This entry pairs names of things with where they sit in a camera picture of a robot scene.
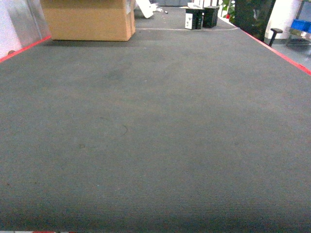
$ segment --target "red edge trim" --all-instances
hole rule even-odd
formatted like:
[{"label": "red edge trim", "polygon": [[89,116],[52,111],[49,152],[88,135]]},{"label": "red edge trim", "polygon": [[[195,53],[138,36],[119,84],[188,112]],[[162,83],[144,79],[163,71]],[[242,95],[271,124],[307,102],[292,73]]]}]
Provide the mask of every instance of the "red edge trim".
[{"label": "red edge trim", "polygon": [[290,59],[289,57],[285,56],[283,53],[280,53],[279,51],[276,51],[275,49],[271,48],[269,45],[263,43],[262,41],[258,40],[257,38],[253,37],[252,35],[248,34],[245,32],[245,34],[247,34],[249,37],[253,38],[254,40],[256,40],[258,43],[262,44],[263,46],[265,46],[267,49],[269,49],[270,51],[274,52],[275,54],[277,54],[278,56],[280,56],[281,58],[283,58],[285,61],[289,62],[290,64],[294,65],[295,67],[297,67],[298,69],[306,72],[307,74],[311,75],[311,70],[307,69],[306,67],[304,67],[303,65],[293,61],[292,59]]},{"label": "red edge trim", "polygon": [[18,51],[15,51],[15,52],[11,53],[10,55],[7,55],[7,56],[5,56],[5,57],[2,57],[2,58],[0,58],[0,63],[1,63],[1,62],[4,62],[5,60],[10,59],[11,57],[14,57],[15,55],[20,54],[21,52],[24,52],[24,51],[26,51],[26,50],[32,48],[33,46],[36,46],[36,45],[42,43],[43,41],[48,40],[48,39],[50,39],[50,38],[51,38],[51,36],[49,35],[49,36],[44,37],[43,39],[41,39],[41,40],[39,40],[39,41],[37,41],[37,42],[34,42],[33,44],[31,44],[31,45],[29,45],[29,46],[26,46],[26,47],[24,47],[24,48],[22,48],[22,49],[20,49],[20,50],[18,50]]}]

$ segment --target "blue container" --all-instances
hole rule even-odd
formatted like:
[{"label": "blue container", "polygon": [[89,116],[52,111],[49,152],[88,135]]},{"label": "blue container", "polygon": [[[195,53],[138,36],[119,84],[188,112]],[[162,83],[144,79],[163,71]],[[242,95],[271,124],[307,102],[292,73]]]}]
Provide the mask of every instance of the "blue container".
[{"label": "blue container", "polygon": [[304,32],[308,32],[308,30],[310,30],[310,26],[311,26],[311,22],[294,19],[291,25],[291,28],[304,31]]}]

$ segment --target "white label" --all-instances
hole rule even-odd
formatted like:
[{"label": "white label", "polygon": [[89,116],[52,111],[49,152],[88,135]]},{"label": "white label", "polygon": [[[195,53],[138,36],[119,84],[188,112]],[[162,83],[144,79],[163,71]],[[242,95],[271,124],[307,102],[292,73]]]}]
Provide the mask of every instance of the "white label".
[{"label": "white label", "polygon": [[192,29],[192,18],[193,14],[186,13],[186,22],[185,22],[186,29]]}]

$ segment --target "metal panel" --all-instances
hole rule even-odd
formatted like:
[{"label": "metal panel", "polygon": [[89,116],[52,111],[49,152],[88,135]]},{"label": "metal panel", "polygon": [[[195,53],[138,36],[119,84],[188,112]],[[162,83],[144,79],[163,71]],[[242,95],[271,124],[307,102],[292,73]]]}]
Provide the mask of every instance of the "metal panel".
[{"label": "metal panel", "polygon": [[44,14],[41,8],[40,0],[27,0],[29,9],[33,14],[37,29],[41,38],[50,35],[48,24],[45,21]]},{"label": "metal panel", "polygon": [[23,47],[41,39],[27,0],[2,0]]}]

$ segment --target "dark gray mat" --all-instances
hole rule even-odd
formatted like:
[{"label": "dark gray mat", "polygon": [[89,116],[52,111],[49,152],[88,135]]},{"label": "dark gray mat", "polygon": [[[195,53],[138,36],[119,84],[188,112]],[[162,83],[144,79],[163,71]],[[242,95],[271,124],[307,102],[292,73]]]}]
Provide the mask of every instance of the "dark gray mat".
[{"label": "dark gray mat", "polygon": [[0,229],[309,232],[310,90],[240,30],[36,46],[0,64]]}]

